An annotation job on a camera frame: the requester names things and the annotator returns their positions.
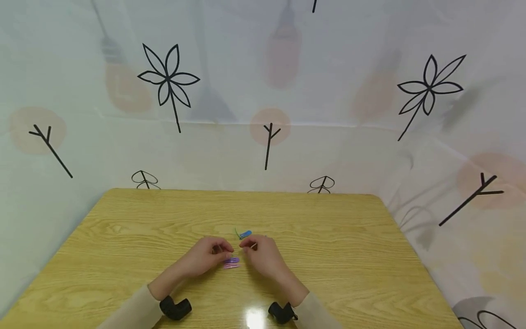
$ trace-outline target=hand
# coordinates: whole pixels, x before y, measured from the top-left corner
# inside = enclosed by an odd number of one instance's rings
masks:
[[[253,234],[239,244],[247,255],[248,261],[263,276],[277,280],[289,274],[290,270],[283,260],[274,239]]]
[[[232,257],[232,252],[234,248],[222,237],[206,236],[197,241],[174,266],[182,276],[196,277]]]
[[[274,239],[254,234],[241,241],[239,246],[259,273],[276,281],[292,307],[297,307],[307,297],[309,290],[285,264]]]
[[[178,261],[148,284],[151,295],[158,301],[168,296],[177,284],[189,277],[199,276],[229,259],[234,248],[223,238],[206,236],[190,248]]]

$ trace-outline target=wrist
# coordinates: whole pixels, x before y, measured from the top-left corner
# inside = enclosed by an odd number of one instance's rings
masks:
[[[309,294],[307,287],[303,285],[291,270],[288,270],[287,273],[282,273],[276,278],[276,282],[292,307],[299,306]]]
[[[185,279],[180,268],[174,263],[148,284],[151,295],[158,301],[165,299],[175,286]]]

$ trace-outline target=leaf outline drawing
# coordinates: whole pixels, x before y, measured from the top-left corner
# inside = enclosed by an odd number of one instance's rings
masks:
[[[411,120],[409,120],[406,128],[398,138],[398,141],[400,141],[407,132],[407,129],[413,122],[414,117],[417,115],[420,108],[422,108],[427,116],[431,114],[436,102],[436,95],[455,94],[464,90],[464,88],[458,83],[445,80],[457,70],[466,56],[467,55],[462,55],[454,59],[440,70],[440,72],[437,72],[437,60],[433,54],[431,54],[426,62],[422,81],[411,80],[397,85],[404,93],[414,95],[413,98],[405,103],[398,113],[398,115],[402,115],[414,110]]]
[[[186,107],[191,108],[190,99],[181,86],[193,85],[200,81],[200,79],[191,73],[178,72],[179,70],[179,44],[173,46],[166,54],[165,61],[161,61],[159,56],[154,53],[147,45],[143,43],[144,53],[153,71],[144,71],[137,77],[143,81],[159,86],[157,91],[157,99],[159,100],[159,106],[163,106],[171,99],[172,106],[174,108],[175,121],[177,122],[177,129],[181,133],[181,126],[179,125],[179,117],[177,116],[177,109],[175,106],[174,97],[183,103]],[[173,61],[174,56],[176,57],[175,69],[168,73],[169,62]]]
[[[142,177],[142,180],[141,181],[136,181],[134,179],[134,176],[137,175],[137,174],[140,174],[140,177]],[[150,176],[150,177],[153,177],[153,179],[155,179],[155,182],[150,182],[149,180],[146,179],[146,175]],[[154,188],[160,190],[161,188],[159,186],[157,186],[156,184],[159,183],[159,180],[157,179],[157,177],[155,177],[154,175],[152,175],[151,173],[148,173],[148,172],[145,172],[143,170],[139,170],[139,171],[136,171],[133,173],[133,175],[131,176],[131,180],[134,182],[134,183],[139,183],[139,185],[137,185],[136,189],[139,189],[139,187],[143,184],[146,184],[146,188],[148,188],[149,190],[151,189],[150,186],[153,186]]]
[[[468,319],[467,317],[464,317],[464,316],[460,316],[460,317],[458,317],[458,319],[459,319],[459,321],[460,321],[460,323],[461,323],[462,325],[464,325],[463,322],[462,322],[462,320],[466,320],[466,321],[468,321],[469,323],[474,324],[475,326],[477,326],[477,327],[480,328],[480,329],[492,329],[492,327],[486,327],[486,325],[485,325],[485,321],[483,321],[483,320],[480,318],[480,315],[482,315],[482,314],[490,314],[490,315],[492,315],[492,316],[498,318],[499,321],[500,321],[501,323],[506,323],[508,326],[510,326],[510,328],[512,328],[512,329],[517,329],[514,325],[512,325],[512,324],[509,323],[508,321],[504,320],[504,319],[503,319],[502,317],[500,317],[499,315],[496,315],[495,313],[490,312],[490,311],[486,311],[486,310],[480,310],[480,311],[477,312],[477,321],[479,322],[480,325],[477,324],[475,321],[470,320],[470,319]]]
[[[325,185],[325,182],[327,181],[327,179],[329,179],[329,180],[332,181],[332,185],[331,185],[331,186],[326,186],[326,185]],[[319,186],[313,186],[313,184],[314,184],[315,182],[319,181],[319,180],[323,180],[323,181],[321,182],[321,184],[320,184]],[[318,194],[320,194],[321,191],[325,190],[325,191],[327,191],[327,192],[330,194],[329,189],[330,189],[331,187],[333,187],[334,184],[335,184],[335,182],[334,182],[334,180],[333,180],[331,177],[329,177],[329,176],[322,176],[322,177],[317,178],[317,179],[313,180],[312,182],[310,182],[309,186],[310,186],[312,189],[311,189],[310,191],[308,191],[307,193],[310,193],[310,192],[312,192],[312,191],[318,190]]]
[[[58,160],[58,162],[61,164],[62,168],[64,168],[64,170],[66,171],[66,173],[68,174],[69,178],[73,178],[73,175],[71,174],[71,172],[69,172],[68,168],[66,167],[66,165],[64,164],[64,162],[62,162],[61,158],[58,156],[57,152],[55,151],[55,149],[51,146],[51,144],[49,143],[49,139],[51,138],[51,126],[48,126],[47,127],[47,133],[46,133],[46,136],[44,136],[44,134],[42,133],[42,131],[40,130],[40,128],[38,128],[38,126],[36,124],[33,125],[33,127],[35,127],[35,130],[36,132],[29,132],[31,135],[35,135],[35,136],[39,136],[40,138],[42,138],[42,140],[44,141],[44,143],[46,143],[46,146],[49,148],[49,150],[51,151],[51,153],[53,153],[53,155],[55,156],[55,158]]]

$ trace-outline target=pink hair clip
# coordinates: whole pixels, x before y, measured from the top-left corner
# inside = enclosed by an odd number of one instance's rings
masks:
[[[239,263],[239,258],[238,258],[238,257],[231,257],[230,259],[227,259],[227,260],[224,261],[223,263],[225,263],[225,264],[229,264],[229,263]]]
[[[228,270],[229,268],[237,268],[239,266],[240,266],[239,264],[228,263],[228,264],[223,265],[223,268]]]

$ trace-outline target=black wrist strap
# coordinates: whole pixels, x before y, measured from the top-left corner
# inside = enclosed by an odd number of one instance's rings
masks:
[[[290,319],[297,320],[298,316],[294,314],[294,310],[290,303],[287,303],[284,308],[281,308],[278,303],[273,302],[268,308],[268,313],[272,315],[278,324],[286,324]]]
[[[192,311],[192,305],[188,299],[183,299],[179,304],[175,304],[171,296],[167,296],[159,303],[159,307],[164,315],[171,320],[179,321]]]

